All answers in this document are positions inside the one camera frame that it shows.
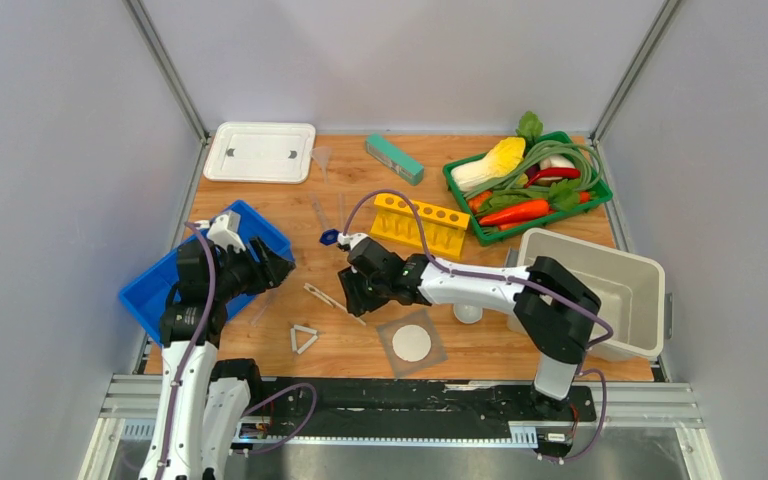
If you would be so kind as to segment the white clay triangle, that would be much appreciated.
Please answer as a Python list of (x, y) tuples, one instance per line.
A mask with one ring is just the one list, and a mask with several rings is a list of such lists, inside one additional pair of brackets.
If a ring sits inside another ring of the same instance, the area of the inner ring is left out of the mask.
[(293, 325), (290, 329), (292, 352), (301, 355), (319, 339), (319, 331), (304, 325)]

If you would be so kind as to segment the clear test tube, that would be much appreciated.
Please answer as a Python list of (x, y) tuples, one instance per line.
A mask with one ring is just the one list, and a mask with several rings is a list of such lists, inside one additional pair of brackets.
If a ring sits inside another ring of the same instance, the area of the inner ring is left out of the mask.
[(260, 301), (257, 310), (254, 312), (254, 314), (249, 319), (249, 325), (252, 327), (255, 327), (260, 318), (264, 315), (264, 313), (270, 308), (270, 306), (273, 304), (275, 300), (274, 294), (267, 294), (264, 296), (264, 298)]

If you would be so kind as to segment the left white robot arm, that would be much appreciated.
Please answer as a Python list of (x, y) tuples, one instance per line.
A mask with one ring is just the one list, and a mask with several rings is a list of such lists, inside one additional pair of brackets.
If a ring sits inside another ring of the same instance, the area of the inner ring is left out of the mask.
[(260, 238), (220, 247), (201, 235), (175, 255), (178, 280), (160, 320), (161, 393), (141, 479), (218, 479), (239, 418), (264, 405), (266, 389), (252, 359), (221, 361), (227, 304), (280, 286), (294, 261)]

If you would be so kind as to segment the wooden test tube clamp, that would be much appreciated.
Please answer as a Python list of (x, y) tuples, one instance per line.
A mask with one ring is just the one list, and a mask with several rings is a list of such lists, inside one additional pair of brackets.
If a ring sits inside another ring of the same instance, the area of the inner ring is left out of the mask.
[(328, 306), (343, 312), (344, 314), (348, 315), (350, 318), (357, 321), (361, 325), (366, 326), (366, 322), (363, 319), (349, 313), (347, 308), (344, 305), (342, 305), (340, 302), (338, 302), (336, 299), (332, 298), (331, 296), (327, 295), (324, 291), (320, 290), (319, 288), (315, 287), (310, 283), (305, 283), (303, 285), (303, 288), (305, 291), (315, 296), (316, 298), (318, 298), (320, 301), (324, 302)]

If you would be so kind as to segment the wire gauze with white disc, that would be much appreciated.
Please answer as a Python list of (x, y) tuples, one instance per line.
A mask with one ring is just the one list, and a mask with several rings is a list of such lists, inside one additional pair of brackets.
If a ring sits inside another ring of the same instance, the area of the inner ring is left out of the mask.
[(382, 324), (376, 331), (395, 378), (406, 378), (448, 360), (426, 309)]

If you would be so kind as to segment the white evaporating dish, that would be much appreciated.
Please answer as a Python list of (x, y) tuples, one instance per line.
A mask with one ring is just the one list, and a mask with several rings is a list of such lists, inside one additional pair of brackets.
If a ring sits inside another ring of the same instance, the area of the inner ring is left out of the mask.
[(483, 309), (473, 305), (455, 304), (453, 313), (459, 322), (467, 325), (475, 324), (483, 318)]

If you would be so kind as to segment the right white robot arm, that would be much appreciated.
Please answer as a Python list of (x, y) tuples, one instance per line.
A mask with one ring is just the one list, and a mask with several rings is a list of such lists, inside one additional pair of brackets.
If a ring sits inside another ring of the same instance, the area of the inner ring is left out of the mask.
[(527, 267), (454, 263), (424, 253), (401, 258), (366, 234), (339, 235), (347, 268), (338, 274), (346, 309), (355, 316), (389, 302), (466, 305), (516, 318), (541, 353), (530, 403), (558, 417), (571, 401), (573, 379), (599, 324), (599, 296), (557, 260), (539, 256)]

